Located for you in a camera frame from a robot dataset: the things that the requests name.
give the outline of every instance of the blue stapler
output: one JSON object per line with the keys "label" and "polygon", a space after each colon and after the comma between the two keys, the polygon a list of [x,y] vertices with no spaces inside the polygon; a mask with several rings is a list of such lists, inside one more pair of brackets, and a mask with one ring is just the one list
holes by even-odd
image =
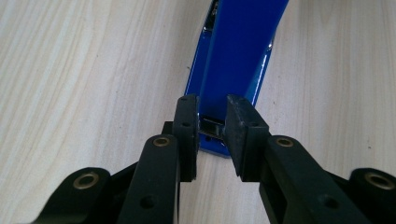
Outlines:
{"label": "blue stapler", "polygon": [[276,27],[288,0],[213,0],[185,94],[199,96],[202,150],[229,158],[222,142],[227,95],[256,104]]}

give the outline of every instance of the table surface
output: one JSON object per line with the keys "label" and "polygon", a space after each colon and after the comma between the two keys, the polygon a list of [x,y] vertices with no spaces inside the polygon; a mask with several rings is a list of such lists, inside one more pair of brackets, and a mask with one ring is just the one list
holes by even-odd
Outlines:
{"label": "table surface", "polygon": [[[0,2],[0,223],[74,171],[136,162],[172,120],[210,0]],[[257,108],[326,170],[396,175],[396,2],[293,0]],[[268,222],[258,184],[198,154],[180,223]]]}

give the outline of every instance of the screw hole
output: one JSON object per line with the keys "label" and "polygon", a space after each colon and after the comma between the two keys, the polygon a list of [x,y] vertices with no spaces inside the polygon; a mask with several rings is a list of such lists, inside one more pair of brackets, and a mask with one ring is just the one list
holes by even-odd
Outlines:
{"label": "screw hole", "polygon": [[392,181],[382,175],[378,175],[373,172],[367,173],[364,178],[367,182],[380,189],[390,190],[395,188],[395,184]]}
{"label": "screw hole", "polygon": [[159,137],[152,142],[156,147],[166,147],[169,145],[169,138]]}
{"label": "screw hole", "polygon": [[144,209],[150,209],[154,207],[156,203],[157,200],[153,195],[148,195],[140,200],[140,206]]}
{"label": "screw hole", "polygon": [[90,172],[79,176],[74,182],[73,187],[75,189],[88,189],[93,187],[99,181],[99,175]]}
{"label": "screw hole", "polygon": [[324,194],[319,196],[319,201],[328,208],[337,209],[340,204],[330,195]]}
{"label": "screw hole", "polygon": [[277,138],[276,139],[276,143],[282,147],[292,147],[293,146],[293,142],[291,142],[288,138]]}

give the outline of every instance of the wooden table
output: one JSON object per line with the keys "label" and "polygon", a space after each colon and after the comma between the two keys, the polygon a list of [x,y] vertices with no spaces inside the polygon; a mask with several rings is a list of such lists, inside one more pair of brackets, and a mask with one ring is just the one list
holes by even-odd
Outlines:
{"label": "wooden table", "polygon": [[[0,223],[33,221],[66,176],[138,160],[172,120],[210,0],[0,3]],[[326,170],[396,175],[396,2],[292,0],[257,108]],[[258,184],[198,154],[180,223],[268,222]]]}

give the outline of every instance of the light wood grain surface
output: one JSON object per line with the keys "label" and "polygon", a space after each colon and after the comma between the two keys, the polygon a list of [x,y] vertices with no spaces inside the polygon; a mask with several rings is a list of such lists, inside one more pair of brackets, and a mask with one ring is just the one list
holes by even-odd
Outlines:
{"label": "light wood grain surface", "polygon": [[[138,160],[174,116],[210,0],[0,2],[0,223],[72,172]],[[257,108],[326,170],[396,175],[396,2],[291,0]],[[268,222],[257,184],[204,152],[180,223]]]}

